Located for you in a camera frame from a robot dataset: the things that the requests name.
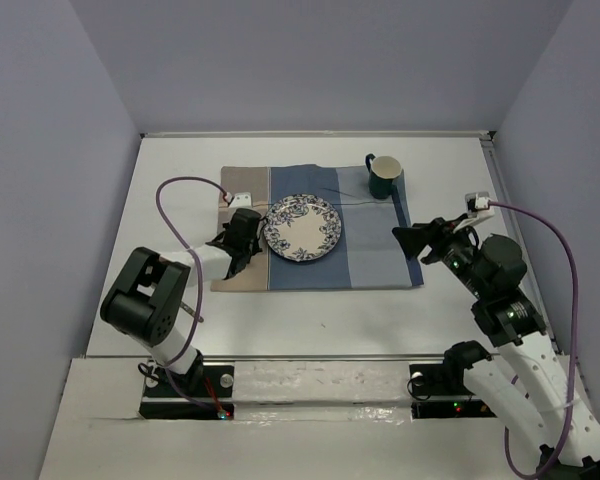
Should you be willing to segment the blue floral ceramic plate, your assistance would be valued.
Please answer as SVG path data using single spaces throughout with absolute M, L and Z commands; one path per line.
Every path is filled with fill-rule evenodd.
M 339 212 L 312 194 L 286 196 L 265 215 L 263 236 L 269 249 L 296 263 L 321 259 L 336 247 L 341 235 Z

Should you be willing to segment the dark green mug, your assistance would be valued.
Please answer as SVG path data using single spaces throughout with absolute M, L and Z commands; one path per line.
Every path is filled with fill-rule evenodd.
M 385 200 L 392 196 L 396 180 L 402 174 L 402 165 L 391 156 L 367 154 L 368 189 L 373 198 Z

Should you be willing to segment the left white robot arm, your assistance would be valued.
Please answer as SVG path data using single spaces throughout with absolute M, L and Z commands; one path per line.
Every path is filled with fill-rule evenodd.
M 173 390 L 190 399 L 203 379 L 203 355 L 193 345 L 202 301 L 177 319 L 187 287 L 234 278 L 261 252 L 262 215 L 239 208 L 211 241 L 166 255 L 146 247 L 132 251 L 100 307 L 100 318 L 143 346 Z

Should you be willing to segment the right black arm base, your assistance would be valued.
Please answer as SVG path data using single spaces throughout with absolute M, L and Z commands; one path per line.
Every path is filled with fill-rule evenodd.
M 414 420 L 495 417 L 480 398 L 449 380 L 441 363 L 411 364 L 406 387 Z

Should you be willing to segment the blue beige cloth placemat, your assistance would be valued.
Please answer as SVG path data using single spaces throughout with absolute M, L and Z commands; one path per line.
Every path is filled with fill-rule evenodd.
M 212 282 L 214 292 L 394 290 L 424 284 L 419 264 L 405 259 L 392 234 L 393 228 L 411 224 L 403 176 L 386 200 L 371 196 L 362 165 L 224 166 L 221 185 L 233 194 L 249 193 L 253 208 L 262 215 L 288 195 L 321 197 L 340 214 L 342 237 L 330 253 L 308 262 L 286 260 L 262 239 L 263 252 L 235 278 Z

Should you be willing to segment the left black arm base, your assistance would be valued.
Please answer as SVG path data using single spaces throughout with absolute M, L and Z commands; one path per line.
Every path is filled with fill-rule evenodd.
M 221 420 L 234 417 L 235 365 L 211 362 L 201 375 L 172 373 L 176 389 L 165 370 L 149 359 L 137 365 L 143 376 L 139 416 L 146 420 Z

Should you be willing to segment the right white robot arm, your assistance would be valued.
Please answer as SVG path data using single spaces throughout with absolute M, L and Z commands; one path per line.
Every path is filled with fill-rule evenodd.
M 476 324 L 524 388 L 477 341 L 446 350 L 436 374 L 423 375 L 423 382 L 481 399 L 508 434 L 538 452 L 533 478 L 600 479 L 600 424 L 575 389 L 574 368 L 562 366 L 546 322 L 519 286 L 527 273 L 520 246 L 503 235 L 479 240 L 466 215 L 395 227 L 392 234 L 406 259 L 443 263 L 474 296 Z

